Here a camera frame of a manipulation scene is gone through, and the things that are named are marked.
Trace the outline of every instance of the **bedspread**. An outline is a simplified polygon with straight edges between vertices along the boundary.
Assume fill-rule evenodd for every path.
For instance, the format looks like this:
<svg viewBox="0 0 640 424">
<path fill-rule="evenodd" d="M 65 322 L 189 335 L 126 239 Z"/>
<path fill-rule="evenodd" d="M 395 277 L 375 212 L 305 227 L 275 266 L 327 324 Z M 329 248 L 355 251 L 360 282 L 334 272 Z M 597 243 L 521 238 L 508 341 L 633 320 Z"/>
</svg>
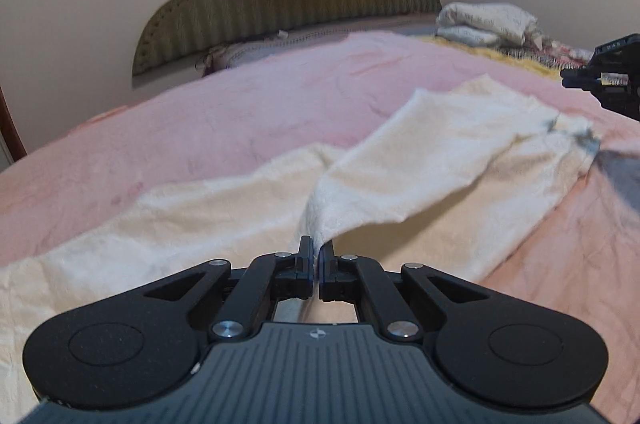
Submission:
<svg viewBox="0 0 640 424">
<path fill-rule="evenodd" d="M 315 142 L 351 147 L 416 88 L 448 91 L 483 74 L 584 115 L 602 135 L 586 178 L 484 284 L 596 328 L 610 364 L 594 404 L 616 424 L 632 422 L 640 414 L 640 125 L 589 94 L 449 47 L 354 34 L 89 124 L 0 174 L 1 264 L 98 226 L 152 186 L 249 173 Z"/>
</svg>

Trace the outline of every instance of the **pink bedsheet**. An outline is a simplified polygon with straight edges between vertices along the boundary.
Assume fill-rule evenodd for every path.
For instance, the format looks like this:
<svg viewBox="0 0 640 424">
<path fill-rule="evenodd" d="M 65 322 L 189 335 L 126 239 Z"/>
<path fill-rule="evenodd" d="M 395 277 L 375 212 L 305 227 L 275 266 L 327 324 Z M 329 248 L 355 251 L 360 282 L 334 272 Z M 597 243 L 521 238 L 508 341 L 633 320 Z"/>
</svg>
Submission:
<svg viewBox="0 0 640 424">
<path fill-rule="evenodd" d="M 640 124 L 581 91 L 517 68 L 388 33 L 274 56 L 89 123 L 0 175 L 0 265 L 45 253 L 173 181 L 251 172 L 322 141 L 348 147 L 415 88 L 447 91 L 488 73 L 603 134 L 589 175 L 484 283 L 593 325 L 609 370 L 594 405 L 640 414 Z"/>
</svg>

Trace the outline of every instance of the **yellow fabric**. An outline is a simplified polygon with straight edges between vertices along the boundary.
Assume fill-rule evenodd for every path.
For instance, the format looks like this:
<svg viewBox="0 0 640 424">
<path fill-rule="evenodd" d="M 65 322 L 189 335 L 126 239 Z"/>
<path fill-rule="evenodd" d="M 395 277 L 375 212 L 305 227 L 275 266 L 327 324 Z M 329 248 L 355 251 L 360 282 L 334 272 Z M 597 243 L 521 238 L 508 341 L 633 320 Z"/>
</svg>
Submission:
<svg viewBox="0 0 640 424">
<path fill-rule="evenodd" d="M 478 48 L 469 47 L 467 45 L 463 45 L 462 43 L 450 42 L 449 40 L 445 40 L 444 38 L 440 38 L 439 36 L 416 36 L 416 38 L 418 40 L 421 40 L 422 42 L 448 45 L 450 47 L 454 47 L 456 49 L 460 49 L 465 52 L 468 52 L 469 54 L 475 54 L 476 56 L 483 56 L 484 58 L 493 59 L 495 61 L 501 61 L 502 63 L 506 63 L 507 65 L 520 67 L 521 69 L 528 70 L 529 72 L 533 72 L 535 74 L 538 74 L 539 76 L 542 76 L 554 81 L 561 81 L 562 79 L 560 77 L 560 71 L 558 69 L 547 68 L 544 65 L 532 59 L 512 58 L 511 56 L 507 56 L 494 49 L 487 49 L 484 47 L 478 47 Z"/>
</svg>

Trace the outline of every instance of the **folded fabric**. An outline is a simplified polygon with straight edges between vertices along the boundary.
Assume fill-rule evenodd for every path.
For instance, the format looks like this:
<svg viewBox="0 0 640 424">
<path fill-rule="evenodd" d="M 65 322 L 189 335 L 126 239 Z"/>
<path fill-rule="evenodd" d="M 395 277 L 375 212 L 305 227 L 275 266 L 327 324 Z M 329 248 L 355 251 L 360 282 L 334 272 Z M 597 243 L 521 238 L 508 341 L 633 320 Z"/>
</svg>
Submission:
<svg viewBox="0 0 640 424">
<path fill-rule="evenodd" d="M 436 36 L 450 42 L 464 43 L 469 47 L 494 48 L 499 46 L 502 41 L 500 36 L 493 32 L 467 26 L 438 27 Z"/>
<path fill-rule="evenodd" d="M 513 4 L 465 4 L 453 2 L 442 8 L 439 27 L 469 26 L 493 32 L 505 42 L 521 47 L 529 41 L 542 48 L 538 19 Z"/>
<path fill-rule="evenodd" d="M 0 269 L 0 422 L 35 404 L 20 356 L 30 332 L 74 307 L 212 258 L 318 248 L 419 261 L 478 281 L 505 260 L 587 172 L 597 140 L 488 77 L 452 93 L 417 91 L 350 150 L 315 144 L 248 176 L 157 187 L 93 231 Z M 311 303 L 307 320 L 348 319 Z M 279 316 L 295 320 L 300 305 Z"/>
</svg>

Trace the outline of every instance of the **wooden door frame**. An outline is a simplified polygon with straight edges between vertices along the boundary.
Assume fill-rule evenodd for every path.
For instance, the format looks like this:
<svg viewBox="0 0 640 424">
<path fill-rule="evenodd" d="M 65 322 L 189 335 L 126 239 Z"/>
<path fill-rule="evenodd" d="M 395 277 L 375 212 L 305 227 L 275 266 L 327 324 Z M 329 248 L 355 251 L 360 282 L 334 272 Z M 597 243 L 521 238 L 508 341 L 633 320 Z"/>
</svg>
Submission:
<svg viewBox="0 0 640 424">
<path fill-rule="evenodd" d="M 14 159 L 14 162 L 27 155 L 18 131 L 15 129 L 9 108 L 6 106 L 4 94 L 2 94 L 2 87 L 0 87 L 0 134 L 2 134 L 4 144 L 9 149 L 9 153 L 12 159 Z"/>
</svg>

